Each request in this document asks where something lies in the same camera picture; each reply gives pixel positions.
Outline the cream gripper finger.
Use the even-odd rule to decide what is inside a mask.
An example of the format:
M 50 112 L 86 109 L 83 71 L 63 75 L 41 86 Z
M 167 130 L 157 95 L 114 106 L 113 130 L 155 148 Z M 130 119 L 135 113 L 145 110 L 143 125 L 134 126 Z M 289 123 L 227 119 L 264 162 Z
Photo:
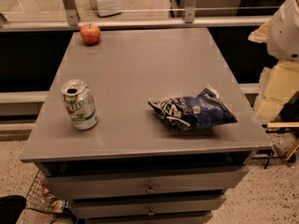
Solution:
M 256 116 L 263 124 L 273 121 L 298 91 L 299 63 L 279 61 L 273 68 L 265 67 L 253 107 Z
M 248 40 L 255 43 L 266 43 L 270 21 L 264 22 L 259 28 L 249 34 Z

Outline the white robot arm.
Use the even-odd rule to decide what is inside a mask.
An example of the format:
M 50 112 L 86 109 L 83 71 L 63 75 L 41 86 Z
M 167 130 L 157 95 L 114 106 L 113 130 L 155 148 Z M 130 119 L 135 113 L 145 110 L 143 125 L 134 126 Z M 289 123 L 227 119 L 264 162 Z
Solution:
M 251 32 L 249 41 L 265 43 L 270 56 L 278 59 L 260 75 L 254 111 L 263 123 L 273 121 L 299 91 L 299 4 L 286 0 L 270 21 Z

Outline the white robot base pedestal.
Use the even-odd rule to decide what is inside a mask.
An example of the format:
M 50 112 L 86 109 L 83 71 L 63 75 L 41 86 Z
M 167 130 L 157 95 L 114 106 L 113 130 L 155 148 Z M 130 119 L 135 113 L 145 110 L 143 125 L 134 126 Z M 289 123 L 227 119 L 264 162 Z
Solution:
M 121 0 L 89 0 L 92 9 L 99 17 L 108 17 L 121 13 Z

